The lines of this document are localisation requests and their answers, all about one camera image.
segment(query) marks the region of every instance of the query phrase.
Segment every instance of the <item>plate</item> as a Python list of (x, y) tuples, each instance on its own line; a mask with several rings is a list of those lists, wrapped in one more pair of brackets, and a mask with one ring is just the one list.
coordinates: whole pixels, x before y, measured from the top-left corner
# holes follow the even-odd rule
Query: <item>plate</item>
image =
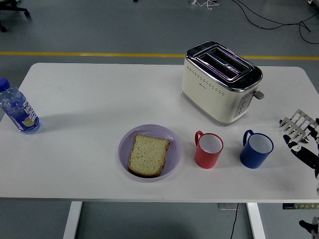
[(177, 136), (172, 131), (170, 131), (168, 128), (165, 128), (157, 124), (144, 124), (130, 130), (124, 135), (120, 142), (118, 152), (119, 160), (122, 166), (129, 172), (129, 159), (134, 146), (135, 135), (138, 133), (157, 138), (166, 138), (170, 140), (170, 145), (168, 147), (166, 154), (166, 163), (160, 176), (156, 178), (143, 179), (155, 180), (167, 176), (176, 168), (177, 164), (179, 163), (181, 157), (181, 145)]

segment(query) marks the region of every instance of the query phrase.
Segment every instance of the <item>red cup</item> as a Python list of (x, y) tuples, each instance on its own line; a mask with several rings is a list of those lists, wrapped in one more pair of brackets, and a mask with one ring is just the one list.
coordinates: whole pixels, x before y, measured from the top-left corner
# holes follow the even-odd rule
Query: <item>red cup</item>
[(202, 168), (212, 168), (223, 150), (224, 143), (218, 135), (197, 131), (195, 134), (195, 161)]

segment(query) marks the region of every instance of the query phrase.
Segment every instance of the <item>gray floor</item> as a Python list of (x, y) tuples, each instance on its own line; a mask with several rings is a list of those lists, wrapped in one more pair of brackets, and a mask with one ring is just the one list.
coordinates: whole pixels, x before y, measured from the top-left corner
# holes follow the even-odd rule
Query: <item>gray floor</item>
[[(307, 0), (242, 2), (263, 17), (282, 23), (299, 23), (319, 10), (316, 5), (308, 5)], [(181, 65), (183, 57), (93, 57), (63, 53), (184, 54), (204, 41), (216, 41), (239, 55), (249, 56), (259, 66), (301, 67), (319, 91), (319, 46), (303, 41), (298, 25), (263, 30), (251, 25), (232, 0), (218, 0), (218, 3), (220, 6), (208, 10), (189, 6), (187, 0), (139, 0), (138, 3), (22, 0), (18, 6), (29, 10), (29, 18), (22, 12), (1, 11), (0, 14), (7, 28), (6, 33), (0, 32), (0, 76), (19, 86), (31, 65), (37, 62)], [(247, 16), (262, 27), (278, 26), (249, 12)], [(311, 32), (301, 27), (302, 36), (307, 41), (319, 42), (319, 14), (305, 24)], [(273, 60), (268, 56), (284, 58)], [(301, 57), (313, 57), (313, 60)], [(69, 206), (70, 202), (2, 200), (0, 238), (62, 238)], [(281, 204), (260, 204), (267, 239), (310, 237), (298, 221), (311, 222), (314, 216), (319, 216), (319, 211), (281, 208)], [(250, 239), (245, 205), (240, 205), (239, 212), (233, 238)], [(217, 204), (85, 203), (77, 238), (154, 237), (150, 229), (157, 233), (164, 231), (156, 238), (229, 238), (233, 221), (234, 212), (219, 211)], [(141, 229), (145, 225), (148, 228), (143, 234)]]

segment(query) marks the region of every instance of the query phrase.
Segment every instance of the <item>toaster vent holes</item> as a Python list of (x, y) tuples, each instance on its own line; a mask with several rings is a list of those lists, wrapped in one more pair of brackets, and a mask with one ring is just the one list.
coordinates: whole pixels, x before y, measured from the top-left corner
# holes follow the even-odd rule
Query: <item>toaster vent holes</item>
[(205, 83), (209, 88), (215, 90), (216, 92), (218, 92), (219, 94), (221, 94), (222, 96), (225, 96), (225, 93), (222, 92), (221, 90), (217, 89), (216, 87), (214, 87), (211, 83), (209, 83), (207, 80), (204, 80), (202, 76), (200, 76), (198, 73), (194, 72), (194, 70), (187, 66), (187, 70), (189, 70), (195, 77), (197, 77), (202, 83)]

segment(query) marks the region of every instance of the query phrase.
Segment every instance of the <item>bottle label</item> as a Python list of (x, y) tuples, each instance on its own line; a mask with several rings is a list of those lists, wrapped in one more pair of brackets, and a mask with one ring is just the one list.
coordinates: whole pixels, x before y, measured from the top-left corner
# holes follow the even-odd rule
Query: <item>bottle label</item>
[(23, 103), (22, 110), (10, 114), (9, 117), (20, 131), (32, 130), (39, 124), (39, 117), (27, 100)]

